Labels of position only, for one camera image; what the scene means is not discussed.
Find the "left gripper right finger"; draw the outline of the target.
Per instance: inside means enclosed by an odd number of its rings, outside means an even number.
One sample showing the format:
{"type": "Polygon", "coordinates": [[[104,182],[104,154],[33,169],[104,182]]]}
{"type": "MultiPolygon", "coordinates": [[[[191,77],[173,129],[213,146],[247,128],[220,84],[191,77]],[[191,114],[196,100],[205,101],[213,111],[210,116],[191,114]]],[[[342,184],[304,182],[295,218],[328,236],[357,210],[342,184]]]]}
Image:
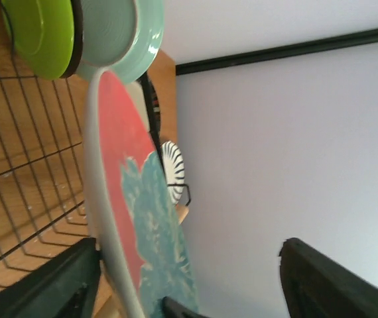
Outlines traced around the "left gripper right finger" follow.
{"type": "Polygon", "coordinates": [[[279,256],[291,317],[378,317],[378,288],[299,238],[285,240],[279,256]]]}

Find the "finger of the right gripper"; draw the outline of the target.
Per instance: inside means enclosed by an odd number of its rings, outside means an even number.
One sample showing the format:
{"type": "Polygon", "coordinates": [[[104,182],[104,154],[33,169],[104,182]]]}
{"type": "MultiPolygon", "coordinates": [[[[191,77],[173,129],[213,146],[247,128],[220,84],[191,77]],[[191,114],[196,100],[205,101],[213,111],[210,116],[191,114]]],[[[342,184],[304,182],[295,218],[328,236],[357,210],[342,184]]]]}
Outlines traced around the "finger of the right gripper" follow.
{"type": "Polygon", "coordinates": [[[161,301],[162,313],[165,318],[207,318],[196,313],[170,297],[164,297],[161,301]]]}

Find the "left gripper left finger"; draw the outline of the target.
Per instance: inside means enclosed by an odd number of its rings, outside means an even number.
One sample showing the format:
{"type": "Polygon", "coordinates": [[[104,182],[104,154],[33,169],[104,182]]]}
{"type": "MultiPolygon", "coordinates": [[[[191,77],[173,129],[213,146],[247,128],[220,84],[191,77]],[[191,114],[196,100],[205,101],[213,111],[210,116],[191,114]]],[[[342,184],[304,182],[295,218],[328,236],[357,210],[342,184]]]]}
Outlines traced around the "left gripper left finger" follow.
{"type": "Polygon", "coordinates": [[[94,238],[83,238],[0,291],[0,317],[91,317],[101,270],[94,238]]]}

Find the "red and teal flower plate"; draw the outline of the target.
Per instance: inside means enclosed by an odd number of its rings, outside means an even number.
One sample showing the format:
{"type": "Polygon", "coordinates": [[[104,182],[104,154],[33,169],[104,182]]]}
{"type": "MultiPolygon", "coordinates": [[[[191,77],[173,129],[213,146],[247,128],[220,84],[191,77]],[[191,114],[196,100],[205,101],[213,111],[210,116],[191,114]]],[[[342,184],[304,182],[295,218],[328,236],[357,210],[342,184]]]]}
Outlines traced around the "red and teal flower plate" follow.
{"type": "Polygon", "coordinates": [[[178,215],[149,132],[125,86],[107,69],[90,80],[84,193],[105,277],[128,317],[163,317],[165,298],[199,310],[178,215]]]}

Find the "black wire dish rack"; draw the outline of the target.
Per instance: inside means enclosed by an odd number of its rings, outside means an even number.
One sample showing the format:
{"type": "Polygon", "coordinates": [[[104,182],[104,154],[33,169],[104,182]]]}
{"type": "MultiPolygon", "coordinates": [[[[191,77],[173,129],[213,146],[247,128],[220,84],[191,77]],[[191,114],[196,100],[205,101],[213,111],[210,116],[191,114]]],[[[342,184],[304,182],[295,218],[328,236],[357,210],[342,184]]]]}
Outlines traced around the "black wire dish rack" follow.
{"type": "Polygon", "coordinates": [[[0,2],[0,291],[87,235],[87,83],[38,78],[14,53],[0,2]]]}

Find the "green striped rim plate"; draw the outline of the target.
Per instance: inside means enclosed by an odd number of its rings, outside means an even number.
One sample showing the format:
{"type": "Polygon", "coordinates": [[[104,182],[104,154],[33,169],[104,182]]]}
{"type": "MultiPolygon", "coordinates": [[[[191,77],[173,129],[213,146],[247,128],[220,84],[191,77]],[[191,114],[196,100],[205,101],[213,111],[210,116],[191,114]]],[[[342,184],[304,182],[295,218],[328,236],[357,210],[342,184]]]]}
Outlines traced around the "green striped rim plate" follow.
{"type": "Polygon", "coordinates": [[[168,192],[172,203],[176,205],[182,197],[185,183],[182,152],[178,145],[170,140],[162,143],[161,150],[168,192]]]}

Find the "plain lime green plate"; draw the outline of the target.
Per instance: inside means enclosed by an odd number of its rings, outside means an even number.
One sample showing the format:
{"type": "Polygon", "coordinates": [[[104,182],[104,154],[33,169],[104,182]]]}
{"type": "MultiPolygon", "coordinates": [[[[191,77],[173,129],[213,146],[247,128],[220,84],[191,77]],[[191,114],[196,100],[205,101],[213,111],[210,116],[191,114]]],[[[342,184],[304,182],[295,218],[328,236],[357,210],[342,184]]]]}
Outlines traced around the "plain lime green plate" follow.
{"type": "Polygon", "coordinates": [[[71,1],[2,1],[7,34],[16,53],[39,77],[60,78],[74,48],[74,14],[71,1]]]}

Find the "mint green flower plate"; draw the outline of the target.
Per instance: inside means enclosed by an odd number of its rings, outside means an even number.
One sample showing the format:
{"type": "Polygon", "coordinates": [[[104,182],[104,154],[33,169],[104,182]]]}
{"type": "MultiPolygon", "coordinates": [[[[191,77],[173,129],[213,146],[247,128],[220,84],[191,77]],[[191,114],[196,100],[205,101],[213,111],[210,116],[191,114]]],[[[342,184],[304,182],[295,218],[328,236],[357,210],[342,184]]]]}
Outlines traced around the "mint green flower plate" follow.
{"type": "Polygon", "coordinates": [[[156,58],[164,34],[162,0],[82,1],[83,52],[77,75],[90,81],[100,68],[128,84],[156,58]]]}

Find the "dark red flower plate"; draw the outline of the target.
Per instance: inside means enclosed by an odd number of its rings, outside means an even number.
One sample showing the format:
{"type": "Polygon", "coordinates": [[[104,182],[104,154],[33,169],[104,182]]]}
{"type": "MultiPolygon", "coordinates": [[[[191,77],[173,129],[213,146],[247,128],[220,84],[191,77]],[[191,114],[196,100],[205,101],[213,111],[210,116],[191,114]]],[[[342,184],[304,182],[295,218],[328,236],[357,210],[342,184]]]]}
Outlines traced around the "dark red flower plate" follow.
{"type": "Polygon", "coordinates": [[[74,44],[72,55],[68,67],[60,76],[62,79],[68,78],[76,73],[80,64],[84,43],[84,26],[83,26],[83,11],[80,0],[71,0],[73,18],[74,18],[74,44]]]}

